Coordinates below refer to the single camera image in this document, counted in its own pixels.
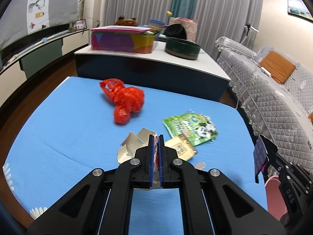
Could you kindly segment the person's right hand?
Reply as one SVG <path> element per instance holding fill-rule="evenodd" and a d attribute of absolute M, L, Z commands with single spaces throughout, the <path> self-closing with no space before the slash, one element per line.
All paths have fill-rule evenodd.
<path fill-rule="evenodd" d="M 280 222 L 283 224 L 286 233 L 290 233 L 299 221 L 291 219 L 289 213 L 285 213 L 281 216 Z"/>

